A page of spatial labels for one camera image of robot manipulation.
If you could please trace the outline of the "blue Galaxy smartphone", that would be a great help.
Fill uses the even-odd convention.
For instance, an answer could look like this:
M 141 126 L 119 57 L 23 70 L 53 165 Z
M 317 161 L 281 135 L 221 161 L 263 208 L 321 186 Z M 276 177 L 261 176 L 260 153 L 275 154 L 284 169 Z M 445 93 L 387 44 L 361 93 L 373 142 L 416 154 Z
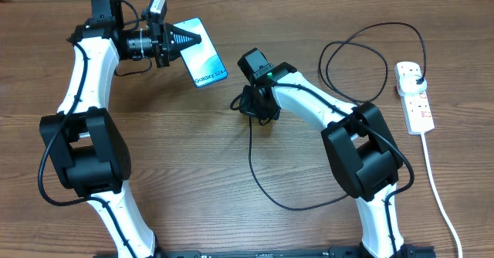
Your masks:
M 199 44 L 181 51 L 182 60 L 196 87 L 205 87 L 228 76 L 228 71 L 199 17 L 177 22 L 174 26 L 201 37 Z

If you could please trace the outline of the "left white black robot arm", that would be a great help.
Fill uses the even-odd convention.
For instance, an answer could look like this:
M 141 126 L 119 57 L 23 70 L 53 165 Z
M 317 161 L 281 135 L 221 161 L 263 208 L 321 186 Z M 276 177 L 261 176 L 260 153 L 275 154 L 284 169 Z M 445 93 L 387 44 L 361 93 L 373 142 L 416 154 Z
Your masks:
M 46 149 L 38 189 L 54 206 L 89 203 L 117 257 L 164 257 L 130 190 L 130 152 L 108 111 L 110 89 L 121 60 L 169 66 L 201 37 L 164 21 L 166 0 L 151 0 L 130 22 L 124 21 L 124 4 L 91 0 L 91 17 L 68 38 L 75 53 L 73 74 L 56 113 L 39 123 Z

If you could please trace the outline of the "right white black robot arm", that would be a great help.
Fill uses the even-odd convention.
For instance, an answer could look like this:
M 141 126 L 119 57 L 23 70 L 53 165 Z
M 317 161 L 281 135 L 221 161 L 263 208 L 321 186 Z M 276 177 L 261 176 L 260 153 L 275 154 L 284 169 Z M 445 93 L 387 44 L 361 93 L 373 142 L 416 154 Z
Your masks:
M 257 48 L 238 61 L 248 85 L 231 109 L 266 125 L 288 110 L 320 132 L 330 168 L 346 196 L 357 202 L 361 256 L 404 257 L 394 197 L 398 171 L 411 165 L 398 150 L 380 110 L 338 100 L 311 84 L 288 63 L 270 63 Z

